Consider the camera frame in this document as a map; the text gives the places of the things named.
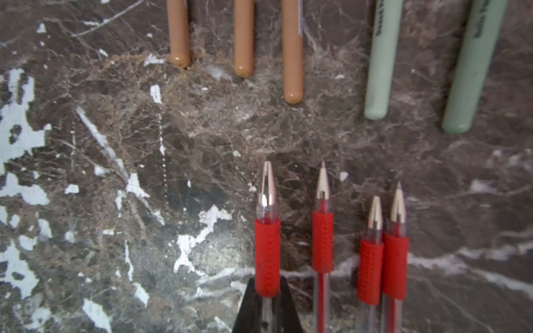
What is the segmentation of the red gel pen pair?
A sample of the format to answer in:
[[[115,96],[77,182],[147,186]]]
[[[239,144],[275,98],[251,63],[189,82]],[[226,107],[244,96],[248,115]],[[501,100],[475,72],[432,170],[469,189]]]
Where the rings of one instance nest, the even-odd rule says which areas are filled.
[[[333,270],[333,209],[326,163],[322,162],[312,213],[312,268],[315,332],[330,331],[330,273]]]
[[[261,332],[277,332],[274,298],[280,290],[280,216],[272,163],[261,171],[255,235],[255,290],[261,297]]]

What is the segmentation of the green pen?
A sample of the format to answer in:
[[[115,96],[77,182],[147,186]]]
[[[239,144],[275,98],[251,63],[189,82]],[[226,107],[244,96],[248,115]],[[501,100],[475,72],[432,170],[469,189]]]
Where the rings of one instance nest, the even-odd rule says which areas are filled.
[[[389,107],[403,0],[378,0],[373,25],[364,116],[383,119]]]
[[[446,133],[466,133],[472,126],[508,4],[472,3],[441,123]]]

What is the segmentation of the single red gel pen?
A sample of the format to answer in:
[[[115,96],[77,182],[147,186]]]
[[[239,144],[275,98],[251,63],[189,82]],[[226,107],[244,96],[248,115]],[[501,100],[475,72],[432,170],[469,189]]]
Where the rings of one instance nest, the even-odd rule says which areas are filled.
[[[407,211],[404,191],[398,183],[383,236],[384,262],[382,282],[381,332],[402,330],[403,301],[406,297],[408,248]]]

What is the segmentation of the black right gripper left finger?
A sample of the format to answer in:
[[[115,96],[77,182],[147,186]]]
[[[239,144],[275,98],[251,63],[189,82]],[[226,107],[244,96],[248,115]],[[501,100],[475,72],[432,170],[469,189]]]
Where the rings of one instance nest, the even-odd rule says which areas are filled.
[[[251,278],[247,284],[232,333],[260,332],[261,313],[262,297],[255,290],[255,279]]]

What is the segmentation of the brown pen cluster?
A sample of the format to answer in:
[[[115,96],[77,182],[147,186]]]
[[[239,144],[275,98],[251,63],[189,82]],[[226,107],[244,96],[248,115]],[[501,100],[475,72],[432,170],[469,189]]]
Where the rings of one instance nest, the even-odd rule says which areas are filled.
[[[190,66],[190,30],[187,0],[167,0],[170,60],[181,68]]]

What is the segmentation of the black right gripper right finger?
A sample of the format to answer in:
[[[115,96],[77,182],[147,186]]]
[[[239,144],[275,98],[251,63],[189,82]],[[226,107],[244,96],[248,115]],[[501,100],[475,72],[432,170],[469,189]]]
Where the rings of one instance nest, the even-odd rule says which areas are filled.
[[[280,290],[273,298],[272,332],[304,333],[285,277],[280,278]]]

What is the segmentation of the red gel pen cluster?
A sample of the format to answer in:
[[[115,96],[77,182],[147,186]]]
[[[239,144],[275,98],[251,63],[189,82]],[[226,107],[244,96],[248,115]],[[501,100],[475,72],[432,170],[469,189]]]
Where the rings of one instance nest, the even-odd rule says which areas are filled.
[[[356,332],[376,332],[377,306],[383,269],[383,213],[380,197],[374,196],[359,252]]]

